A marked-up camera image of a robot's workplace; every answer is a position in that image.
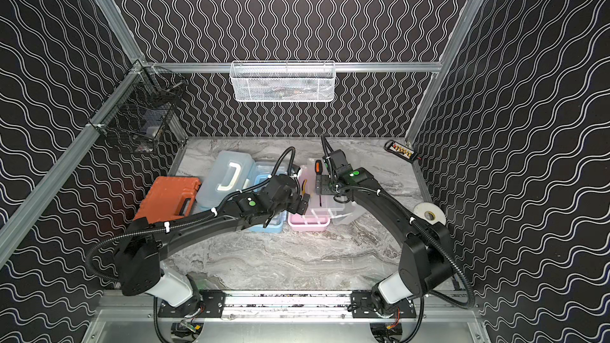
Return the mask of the red-orange plastic tool case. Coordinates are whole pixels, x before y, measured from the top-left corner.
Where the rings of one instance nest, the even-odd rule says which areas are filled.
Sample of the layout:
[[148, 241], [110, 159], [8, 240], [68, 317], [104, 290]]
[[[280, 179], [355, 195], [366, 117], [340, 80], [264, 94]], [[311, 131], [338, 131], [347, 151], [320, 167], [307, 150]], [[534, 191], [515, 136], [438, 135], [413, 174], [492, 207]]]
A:
[[158, 177], [141, 202], [134, 219], [146, 219], [149, 224], [154, 224], [189, 216], [201, 184], [197, 177]]

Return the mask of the pink toolbox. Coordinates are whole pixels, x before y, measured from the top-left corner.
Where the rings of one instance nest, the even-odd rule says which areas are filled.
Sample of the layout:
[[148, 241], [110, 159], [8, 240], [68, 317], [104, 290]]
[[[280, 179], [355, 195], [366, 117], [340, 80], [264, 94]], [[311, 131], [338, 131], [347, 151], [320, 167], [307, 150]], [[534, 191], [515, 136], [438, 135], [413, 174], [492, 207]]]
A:
[[315, 193], [315, 159], [301, 166], [298, 178], [300, 183], [307, 179], [306, 193], [311, 196], [305, 215], [288, 214], [288, 225], [295, 232], [323, 232], [331, 225], [347, 225], [362, 217], [365, 209], [352, 203], [337, 203], [332, 195], [322, 195], [322, 206], [319, 206]]

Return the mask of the turquoise back toolbox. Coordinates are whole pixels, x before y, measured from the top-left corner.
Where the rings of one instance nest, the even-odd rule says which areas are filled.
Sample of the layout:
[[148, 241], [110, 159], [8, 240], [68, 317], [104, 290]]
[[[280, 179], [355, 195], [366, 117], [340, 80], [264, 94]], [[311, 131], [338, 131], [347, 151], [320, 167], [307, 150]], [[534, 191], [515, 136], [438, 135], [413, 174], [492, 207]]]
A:
[[227, 195], [243, 189], [253, 165], [250, 154], [221, 151], [195, 197], [192, 214], [219, 206]]

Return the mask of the black red screwdriver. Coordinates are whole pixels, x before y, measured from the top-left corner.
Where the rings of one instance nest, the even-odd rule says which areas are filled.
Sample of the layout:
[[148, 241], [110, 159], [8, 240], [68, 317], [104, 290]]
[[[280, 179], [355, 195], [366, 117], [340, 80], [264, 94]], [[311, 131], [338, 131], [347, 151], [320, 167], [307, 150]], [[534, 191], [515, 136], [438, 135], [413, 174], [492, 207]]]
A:
[[322, 160], [315, 161], [315, 193], [318, 195], [319, 206], [322, 206], [322, 177], [323, 166]]

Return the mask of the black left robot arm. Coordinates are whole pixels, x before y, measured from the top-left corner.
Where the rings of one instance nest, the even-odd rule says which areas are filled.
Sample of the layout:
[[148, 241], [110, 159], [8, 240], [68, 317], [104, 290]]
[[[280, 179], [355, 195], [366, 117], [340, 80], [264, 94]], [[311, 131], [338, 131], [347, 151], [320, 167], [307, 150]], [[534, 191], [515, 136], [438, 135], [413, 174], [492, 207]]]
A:
[[176, 252], [208, 238], [261, 225], [283, 212], [303, 213], [303, 194], [294, 165], [296, 149], [288, 147], [268, 179], [225, 196], [218, 206], [178, 220], [134, 222], [129, 231], [91, 247], [87, 270], [100, 279], [118, 283], [125, 296], [148, 294], [174, 308], [197, 308], [200, 292], [193, 280], [162, 262]]

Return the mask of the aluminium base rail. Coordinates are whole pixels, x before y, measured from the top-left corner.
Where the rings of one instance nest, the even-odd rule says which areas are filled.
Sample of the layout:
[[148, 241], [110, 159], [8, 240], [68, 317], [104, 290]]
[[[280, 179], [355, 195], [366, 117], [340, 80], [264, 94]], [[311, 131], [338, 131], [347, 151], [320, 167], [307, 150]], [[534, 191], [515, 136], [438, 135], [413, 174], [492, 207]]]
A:
[[85, 342], [488, 342], [475, 312], [435, 297], [381, 314], [364, 291], [204, 291], [194, 315], [107, 292]]

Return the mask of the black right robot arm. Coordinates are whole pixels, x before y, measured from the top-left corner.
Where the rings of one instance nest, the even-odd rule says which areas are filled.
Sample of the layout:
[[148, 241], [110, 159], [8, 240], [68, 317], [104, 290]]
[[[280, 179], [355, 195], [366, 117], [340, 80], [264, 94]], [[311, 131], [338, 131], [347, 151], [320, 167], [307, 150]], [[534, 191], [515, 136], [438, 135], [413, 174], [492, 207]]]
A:
[[[322, 189], [346, 198], [368, 211], [395, 238], [402, 249], [397, 270], [373, 286], [372, 302], [379, 314], [392, 314], [404, 300], [433, 295], [462, 308], [475, 306], [473, 285], [454, 258], [453, 240], [441, 222], [431, 224], [410, 211], [390, 195], [365, 168], [353, 168], [341, 149], [333, 149], [321, 136], [322, 161], [328, 175]], [[457, 276], [464, 285], [467, 299], [458, 301], [436, 290], [445, 280]]]

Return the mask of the white tape roll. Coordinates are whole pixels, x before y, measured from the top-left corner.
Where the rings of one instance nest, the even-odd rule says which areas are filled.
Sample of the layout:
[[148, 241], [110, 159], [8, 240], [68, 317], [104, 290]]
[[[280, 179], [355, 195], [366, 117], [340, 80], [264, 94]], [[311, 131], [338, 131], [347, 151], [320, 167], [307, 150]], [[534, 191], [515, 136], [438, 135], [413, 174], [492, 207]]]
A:
[[430, 224], [440, 223], [447, 224], [445, 212], [433, 203], [424, 202], [417, 204], [413, 209], [413, 214], [419, 218], [426, 220]]

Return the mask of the yellow handled pliers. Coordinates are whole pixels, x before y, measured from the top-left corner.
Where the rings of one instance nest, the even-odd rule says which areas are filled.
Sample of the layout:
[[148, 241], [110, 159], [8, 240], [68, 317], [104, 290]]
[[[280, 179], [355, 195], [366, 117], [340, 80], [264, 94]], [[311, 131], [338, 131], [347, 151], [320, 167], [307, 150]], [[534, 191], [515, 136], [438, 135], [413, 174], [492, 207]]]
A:
[[307, 194], [306, 193], [307, 182], [308, 182], [308, 180], [304, 179], [301, 184], [301, 196], [305, 196]]

